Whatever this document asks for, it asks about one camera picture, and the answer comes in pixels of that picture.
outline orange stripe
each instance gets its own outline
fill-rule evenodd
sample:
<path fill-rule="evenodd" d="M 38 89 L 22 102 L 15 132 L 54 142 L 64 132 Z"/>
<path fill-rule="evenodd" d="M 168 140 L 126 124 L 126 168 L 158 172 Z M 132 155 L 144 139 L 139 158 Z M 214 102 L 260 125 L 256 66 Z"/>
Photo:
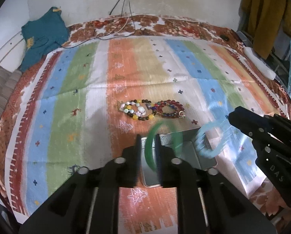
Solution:
<path fill-rule="evenodd" d="M 279 113 L 278 110 L 270 103 L 269 99 L 262 92 L 260 87 L 253 81 L 251 76 L 240 64 L 227 52 L 224 47 L 209 45 L 221 59 L 237 74 L 241 79 L 242 84 L 250 91 L 254 99 L 259 104 L 265 114 Z"/>
<path fill-rule="evenodd" d="M 138 133 L 141 135 L 147 134 L 149 127 L 158 120 L 155 118 L 153 121 L 135 121 L 119 112 L 115 107 L 117 101 L 130 101 L 145 97 L 143 91 L 149 86 L 138 86 L 141 84 L 144 75 L 138 71 L 137 54 L 138 52 L 134 52 L 132 39 L 110 40 L 106 102 L 109 110 L 108 124 L 113 157 L 120 156 L 123 148 L 134 145 L 136 135 Z M 138 187 L 139 190 L 120 189 L 119 207 L 126 230 L 130 233 L 141 233 L 141 225 L 146 231 L 160 229 L 160 219 L 163 220 L 165 227 L 169 227 L 173 225 L 170 216 L 173 216 L 177 222 L 176 190 L 174 188 L 155 187 L 147 189 L 140 182 Z M 141 198 L 141 195 L 145 194 L 147 196 L 142 200 L 135 200 L 134 203 L 133 197 L 137 199 L 138 196 Z"/>

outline green bangle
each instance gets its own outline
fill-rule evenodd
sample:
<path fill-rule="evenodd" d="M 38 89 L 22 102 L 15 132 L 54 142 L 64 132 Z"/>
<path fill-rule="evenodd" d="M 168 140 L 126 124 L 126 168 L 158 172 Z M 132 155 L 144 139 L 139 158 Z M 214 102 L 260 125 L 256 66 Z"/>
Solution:
<path fill-rule="evenodd" d="M 148 166 L 152 169 L 152 171 L 156 172 L 156 164 L 153 159 L 152 153 L 152 142 L 155 138 L 157 130 L 160 128 L 161 125 L 167 125 L 169 130 L 171 131 L 171 136 L 173 138 L 173 150 L 175 152 L 176 157 L 180 157 L 181 150 L 182 150 L 182 134 L 181 132 L 176 131 L 176 127 L 174 123 L 171 121 L 160 121 L 156 123 L 149 131 L 148 136 L 146 138 L 145 143 L 145 160 Z"/>

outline blue stripe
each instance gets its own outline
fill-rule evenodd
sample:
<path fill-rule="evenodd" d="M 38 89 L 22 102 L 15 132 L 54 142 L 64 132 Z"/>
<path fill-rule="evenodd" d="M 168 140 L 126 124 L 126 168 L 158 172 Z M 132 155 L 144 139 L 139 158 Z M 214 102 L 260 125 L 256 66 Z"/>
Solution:
<path fill-rule="evenodd" d="M 208 109 L 214 118 L 216 120 L 222 119 L 225 115 L 234 111 L 235 107 L 228 101 L 218 81 L 212 77 L 208 69 L 196 58 L 194 53 L 180 40 L 166 40 L 166 42 L 179 57 L 189 74 L 196 78 L 207 102 Z M 238 129 L 231 127 L 228 122 L 224 122 L 221 129 L 223 131 L 227 130 L 228 134 L 230 134 L 227 144 L 230 150 L 237 156 L 234 160 L 234 165 L 242 181 L 247 184 L 256 176 L 257 171 L 257 166 L 254 164 L 257 154 L 251 140 Z M 251 160 L 253 164 L 249 166 L 247 164 L 248 160 Z"/>
<path fill-rule="evenodd" d="M 32 135 L 31 143 L 26 147 L 26 151 L 28 151 L 26 206 L 30 215 L 48 198 L 46 163 L 48 162 L 47 153 L 53 110 L 57 101 L 56 95 L 60 92 L 70 62 L 77 50 L 78 48 L 72 48 L 62 52 L 52 69 L 40 100 L 37 101 L 36 119 L 31 126 L 33 131 L 30 132 Z"/>

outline teal cloth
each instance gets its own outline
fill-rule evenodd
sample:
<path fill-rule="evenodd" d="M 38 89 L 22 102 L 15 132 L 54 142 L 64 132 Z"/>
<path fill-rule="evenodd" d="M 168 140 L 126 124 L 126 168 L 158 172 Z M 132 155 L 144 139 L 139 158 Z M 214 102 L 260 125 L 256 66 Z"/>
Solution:
<path fill-rule="evenodd" d="M 61 11 L 53 11 L 51 7 L 40 19 L 29 21 L 22 26 L 22 36 L 27 42 L 34 38 L 34 44 L 27 49 L 25 57 L 19 67 L 24 72 L 39 62 L 44 54 L 48 54 L 60 47 L 69 38 L 69 29 L 65 27 L 61 18 Z"/>

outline green stripe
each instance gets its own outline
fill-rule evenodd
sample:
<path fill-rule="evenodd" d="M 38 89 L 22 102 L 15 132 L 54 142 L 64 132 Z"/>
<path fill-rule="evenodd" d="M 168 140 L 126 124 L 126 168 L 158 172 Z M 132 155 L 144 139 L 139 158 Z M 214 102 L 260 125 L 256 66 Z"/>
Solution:
<path fill-rule="evenodd" d="M 195 57 L 204 65 L 204 67 L 212 75 L 213 79 L 217 80 L 228 101 L 233 108 L 243 106 L 247 108 L 243 102 L 242 96 L 236 91 L 235 86 L 221 73 L 220 69 L 213 63 L 213 61 L 191 41 L 183 40 L 185 46 L 195 55 Z"/>
<path fill-rule="evenodd" d="M 75 164 L 82 166 L 82 129 L 85 122 L 86 81 L 91 74 L 98 43 L 81 46 L 75 53 L 61 90 L 56 96 L 51 136 L 48 146 L 47 184 L 48 194 L 53 192 L 69 177 L 69 169 Z"/>

